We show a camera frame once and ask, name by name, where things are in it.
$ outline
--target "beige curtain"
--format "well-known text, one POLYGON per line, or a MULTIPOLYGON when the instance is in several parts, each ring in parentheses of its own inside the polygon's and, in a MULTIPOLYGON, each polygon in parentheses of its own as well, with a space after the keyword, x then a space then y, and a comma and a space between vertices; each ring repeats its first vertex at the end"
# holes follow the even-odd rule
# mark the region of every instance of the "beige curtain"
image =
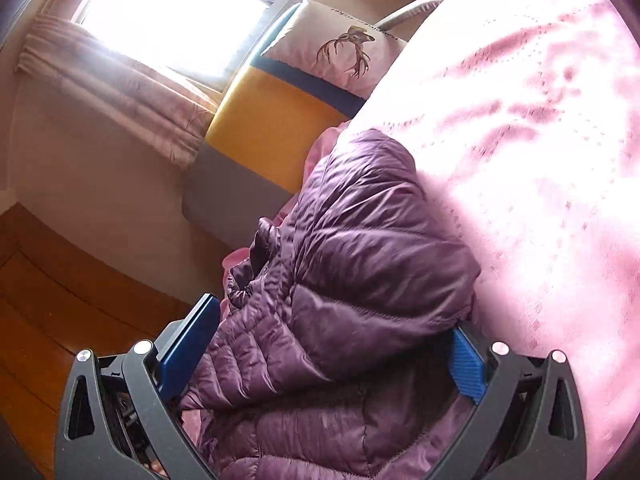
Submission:
POLYGON ((171 70, 110 50, 80 25, 55 16, 36 17, 18 69, 105 114, 183 169, 218 107, 171 70))

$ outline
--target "pink blanket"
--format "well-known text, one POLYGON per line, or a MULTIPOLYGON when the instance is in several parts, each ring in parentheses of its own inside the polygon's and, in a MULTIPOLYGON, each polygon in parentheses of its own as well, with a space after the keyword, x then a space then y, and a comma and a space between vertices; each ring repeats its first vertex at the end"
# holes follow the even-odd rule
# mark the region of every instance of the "pink blanket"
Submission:
POLYGON ((446 0, 348 131, 414 155, 482 329, 569 356, 592 479, 640 411, 640 48, 609 0, 446 0))

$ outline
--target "yellow panel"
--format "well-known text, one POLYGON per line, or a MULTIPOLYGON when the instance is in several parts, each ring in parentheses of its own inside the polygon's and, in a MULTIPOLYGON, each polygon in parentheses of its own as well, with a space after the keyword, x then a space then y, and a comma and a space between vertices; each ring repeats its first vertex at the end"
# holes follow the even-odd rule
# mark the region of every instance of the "yellow panel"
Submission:
POLYGON ((311 145, 345 120, 320 99, 248 66, 227 93, 206 140, 242 166, 297 193, 311 145))

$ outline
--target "pillow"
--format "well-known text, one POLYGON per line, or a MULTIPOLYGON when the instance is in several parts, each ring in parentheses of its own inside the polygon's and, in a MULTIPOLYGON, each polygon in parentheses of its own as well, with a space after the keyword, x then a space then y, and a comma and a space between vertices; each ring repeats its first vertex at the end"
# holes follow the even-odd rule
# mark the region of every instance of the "pillow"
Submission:
POLYGON ((303 0, 262 56, 367 99, 405 45, 339 10, 303 0))

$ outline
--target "window frame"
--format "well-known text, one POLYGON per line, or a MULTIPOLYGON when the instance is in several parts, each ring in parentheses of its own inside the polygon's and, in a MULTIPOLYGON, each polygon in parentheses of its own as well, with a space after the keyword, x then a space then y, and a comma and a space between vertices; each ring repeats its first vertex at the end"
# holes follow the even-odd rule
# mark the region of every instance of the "window frame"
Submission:
MULTIPOLYGON (((267 4, 268 8, 264 11, 264 14, 260 18, 260 20, 258 20, 258 23, 256 23, 251 33, 249 33, 249 35, 245 37, 244 40, 239 44, 238 50, 230 60, 229 64, 226 66, 222 76, 216 77, 202 72, 176 69, 171 66, 167 66, 167 68, 174 70, 174 72, 181 74, 197 85, 202 85, 214 92, 224 93, 229 85, 231 85, 234 75, 238 72, 238 69, 248 58, 249 54, 251 54, 254 45, 258 43, 262 35, 269 29, 271 24, 275 22, 277 18, 294 3, 294 0, 258 1, 267 4)), ((77 23, 78 25, 82 25, 82 22, 87 15, 90 2, 91 0, 82 0, 80 6, 71 19, 72 22, 77 23)))

